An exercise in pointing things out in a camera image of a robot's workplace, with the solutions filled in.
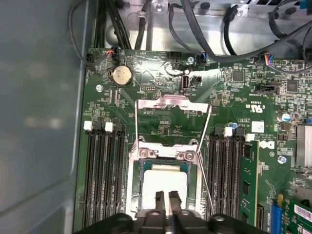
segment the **dimm slot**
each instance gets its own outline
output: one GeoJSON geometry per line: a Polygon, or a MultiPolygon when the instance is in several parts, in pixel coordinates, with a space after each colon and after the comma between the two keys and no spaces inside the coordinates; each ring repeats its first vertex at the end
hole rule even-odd
{"type": "Polygon", "coordinates": [[[124,132],[118,131],[117,137],[117,175],[115,185],[115,214],[120,212],[121,203],[121,189],[123,178],[123,164],[124,164],[124,132]]]}

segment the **cable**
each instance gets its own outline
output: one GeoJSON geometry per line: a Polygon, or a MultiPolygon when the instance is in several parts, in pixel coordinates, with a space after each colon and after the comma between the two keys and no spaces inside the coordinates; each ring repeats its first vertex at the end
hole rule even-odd
{"type": "Polygon", "coordinates": [[[181,0],[181,3],[182,3],[186,18],[188,20],[188,23],[190,25],[191,31],[194,34],[196,40],[202,46],[202,48],[206,51],[206,53],[210,57],[210,59],[214,60],[216,62],[236,62],[236,61],[240,61],[243,59],[252,58],[252,57],[255,57],[255,56],[260,55],[260,54],[265,54],[268,51],[273,50],[273,49],[277,48],[278,46],[282,45],[283,43],[285,43],[289,39],[294,38],[295,36],[297,36],[299,33],[303,32],[307,28],[312,27],[312,21],[310,21],[310,22],[304,24],[303,26],[299,27],[298,29],[294,30],[293,32],[291,32],[290,34],[285,36],[284,38],[272,43],[271,45],[268,45],[266,47],[263,47],[261,49],[258,49],[258,50],[255,50],[255,51],[243,54],[243,55],[216,56],[214,54],[214,52],[212,51],[211,47],[209,46],[209,44],[206,42],[205,37],[204,37],[204,35],[203,35],[199,25],[198,25],[195,14],[191,8],[190,0],[181,0]]]}
{"type": "Polygon", "coordinates": [[[73,30],[73,15],[74,15],[74,11],[84,2],[85,0],[81,0],[76,2],[73,7],[70,9],[69,11],[69,15],[68,15],[68,27],[69,27],[69,36],[70,36],[70,40],[72,41],[74,50],[76,52],[76,54],[78,55],[78,57],[81,59],[81,61],[86,64],[87,66],[96,66],[96,65],[100,65],[104,59],[106,58],[106,55],[103,55],[102,57],[100,57],[98,60],[96,60],[95,62],[88,62],[81,54],[77,43],[76,43],[76,39],[75,39],[75,35],[74,35],[74,30],[73,30]]]}
{"type": "MultiPolygon", "coordinates": [[[[297,2],[297,0],[283,0],[283,1],[281,1],[281,2],[276,6],[276,8],[274,8],[274,10],[269,14],[269,26],[270,26],[270,29],[271,29],[271,31],[273,32],[273,34],[274,34],[275,36],[277,36],[278,38],[280,38],[280,39],[283,38],[283,37],[285,37],[285,36],[287,36],[287,34],[284,33],[284,32],[278,27],[278,25],[276,24],[276,21],[275,21],[275,14],[277,13],[278,9],[279,9],[281,6],[286,5],[286,4],[288,4],[288,3],[291,3],[291,2],[297,2]]],[[[301,48],[301,44],[300,44],[297,40],[291,39],[291,40],[287,41],[287,43],[289,43],[290,45],[294,46],[294,47],[298,50],[300,56],[301,56],[301,54],[303,54],[303,51],[302,51],[302,48],[301,48]]]]}
{"type": "MultiPolygon", "coordinates": [[[[198,1],[194,1],[192,2],[192,7],[194,7],[197,3],[199,3],[198,1]]],[[[171,36],[175,39],[175,41],[177,43],[179,43],[181,46],[183,46],[185,49],[187,49],[188,51],[192,52],[193,54],[196,54],[196,55],[201,55],[202,52],[199,51],[199,50],[196,50],[196,49],[193,49],[191,48],[190,46],[188,46],[184,41],[181,40],[181,38],[176,34],[176,31],[174,30],[173,28],[173,25],[172,25],[172,21],[174,19],[174,8],[179,8],[179,9],[182,9],[182,6],[176,4],[176,3],[173,3],[170,5],[169,7],[169,31],[171,33],[171,36]]]]}
{"type": "MultiPolygon", "coordinates": [[[[146,0],[144,5],[142,6],[141,12],[146,13],[147,8],[150,6],[150,4],[151,4],[151,0],[146,0]]],[[[143,37],[144,37],[145,25],[146,25],[145,17],[140,17],[139,23],[138,23],[138,34],[136,38],[135,50],[139,50],[141,48],[143,37]]]]}
{"type": "Polygon", "coordinates": [[[238,5],[234,5],[233,7],[230,7],[225,12],[225,15],[223,17],[223,23],[224,23],[224,28],[223,28],[224,43],[225,43],[225,46],[228,49],[230,55],[237,55],[236,52],[234,51],[232,45],[231,45],[230,37],[229,37],[230,23],[234,20],[237,12],[238,12],[238,5]]]}
{"type": "Polygon", "coordinates": [[[122,18],[120,17],[120,14],[119,14],[119,12],[117,10],[117,7],[116,7],[116,5],[114,3],[114,0],[108,0],[108,5],[110,7],[110,10],[108,9],[108,11],[109,11],[110,14],[112,13],[114,15],[114,18],[116,19],[116,22],[117,22],[117,25],[118,25],[117,28],[114,27],[115,32],[116,32],[116,30],[118,30],[118,31],[120,30],[120,32],[122,34],[122,38],[123,38],[123,40],[125,42],[125,49],[131,50],[131,44],[130,44],[130,41],[129,41],[129,38],[128,38],[126,27],[125,27],[125,25],[124,25],[124,23],[122,21],[122,18]]]}
{"type": "Polygon", "coordinates": [[[307,33],[305,34],[304,38],[303,38],[303,42],[302,42],[302,56],[303,56],[303,59],[304,61],[309,61],[309,59],[307,58],[307,55],[306,55],[306,44],[307,44],[307,41],[308,41],[308,38],[309,38],[309,35],[310,33],[312,32],[312,28],[309,28],[307,33]]]}
{"type": "Polygon", "coordinates": [[[300,71],[295,71],[295,72],[284,71],[284,70],[282,70],[280,68],[274,67],[271,64],[268,67],[270,67],[271,69],[273,69],[273,70],[275,70],[277,72],[280,72],[280,73],[283,73],[283,74],[286,74],[286,75],[299,75],[299,74],[304,74],[306,72],[312,71],[312,66],[308,67],[306,69],[300,70],[300,71]]]}

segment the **label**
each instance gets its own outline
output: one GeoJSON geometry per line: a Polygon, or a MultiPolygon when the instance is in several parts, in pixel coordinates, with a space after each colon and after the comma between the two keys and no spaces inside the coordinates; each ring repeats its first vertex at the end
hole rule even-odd
{"type": "Polygon", "coordinates": [[[259,146],[262,148],[262,149],[265,149],[265,148],[269,148],[271,150],[273,150],[275,148],[275,142],[274,141],[261,141],[259,143],[259,146]]]}
{"type": "Polygon", "coordinates": [[[294,149],[287,147],[278,147],[277,155],[293,156],[294,149]]]}
{"type": "Polygon", "coordinates": [[[310,211],[307,211],[297,205],[294,206],[294,212],[301,216],[304,217],[306,220],[312,222],[312,213],[310,211]]]}
{"type": "Polygon", "coordinates": [[[310,232],[308,232],[307,230],[305,230],[304,228],[302,229],[302,234],[312,234],[310,232]]]}

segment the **wire bundle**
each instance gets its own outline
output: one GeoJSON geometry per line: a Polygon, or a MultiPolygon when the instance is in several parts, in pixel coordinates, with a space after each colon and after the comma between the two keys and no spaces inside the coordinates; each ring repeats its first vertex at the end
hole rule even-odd
{"type": "Polygon", "coordinates": [[[265,64],[269,66],[273,61],[274,55],[264,55],[265,64]]]}

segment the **white label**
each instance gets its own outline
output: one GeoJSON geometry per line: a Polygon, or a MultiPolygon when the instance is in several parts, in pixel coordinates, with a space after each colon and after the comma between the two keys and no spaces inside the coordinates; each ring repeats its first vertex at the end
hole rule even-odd
{"type": "Polygon", "coordinates": [[[271,150],[273,150],[275,148],[275,142],[274,141],[261,141],[259,143],[259,146],[262,148],[262,149],[265,149],[265,148],[269,148],[271,150]]]}
{"type": "Polygon", "coordinates": [[[246,105],[246,108],[250,108],[252,110],[253,113],[262,113],[263,109],[265,109],[265,105],[246,105]]]}
{"type": "Polygon", "coordinates": [[[302,229],[302,234],[312,234],[312,233],[308,232],[308,231],[305,230],[305,229],[302,229]]]}
{"type": "Polygon", "coordinates": [[[264,133],[264,122],[252,121],[252,132],[253,133],[264,133]]]}
{"type": "Polygon", "coordinates": [[[306,220],[312,222],[312,213],[295,205],[294,206],[294,212],[297,214],[297,215],[300,215],[301,217],[304,217],[306,220]]]}

